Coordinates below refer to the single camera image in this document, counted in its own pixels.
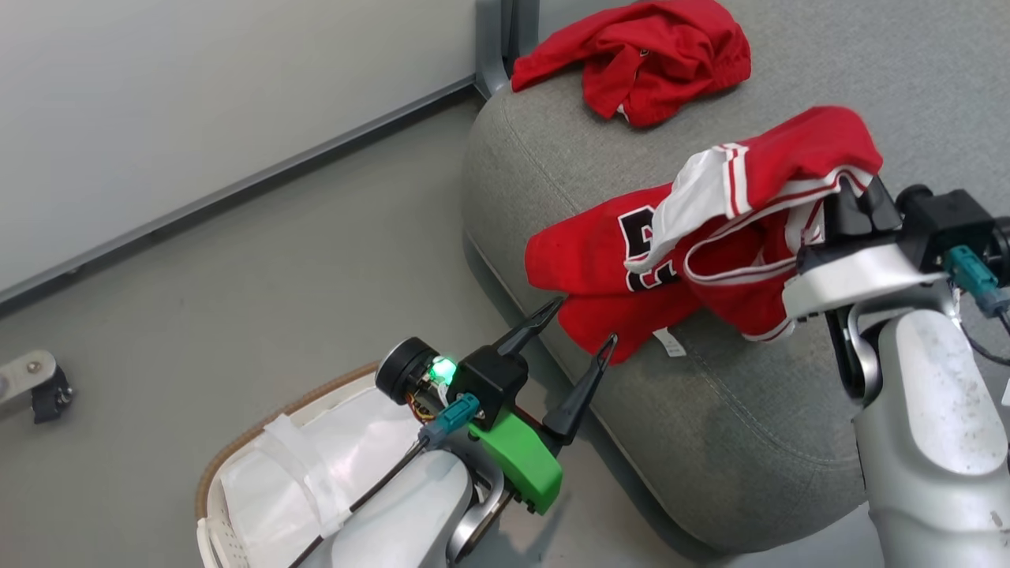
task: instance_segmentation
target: laundry basket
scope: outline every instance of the laundry basket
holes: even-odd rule
[[[223,472],[252,452],[254,441],[263,432],[263,427],[280,414],[290,416],[296,427],[304,427],[350,397],[374,387],[377,368],[378,365],[373,363],[312,390],[299,400],[267,416],[214,456],[200,477],[196,494],[196,541],[200,548],[200,558],[206,568],[249,566],[242,543],[231,527],[228,505],[224,499],[224,488],[221,485]]]

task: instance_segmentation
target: clothing tag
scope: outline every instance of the clothing tag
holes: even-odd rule
[[[684,350],[684,346],[681,345],[681,342],[677,341],[677,338],[666,327],[652,332],[652,335],[655,336],[655,339],[660,340],[664,349],[667,350],[667,355],[670,357],[684,357],[688,354]]]

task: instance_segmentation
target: clothing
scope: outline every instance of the clothing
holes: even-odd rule
[[[604,118],[663,122],[684,103],[750,77],[750,45],[714,0],[638,2],[603,10],[552,34],[515,62],[521,91],[584,62],[583,96]]]
[[[824,239],[823,198],[842,183],[862,194],[881,165],[858,115],[812,108],[533,235],[526,274],[569,293],[559,320],[582,349],[617,333],[615,363],[701,305],[772,341],[792,332],[782,290],[800,247]]]

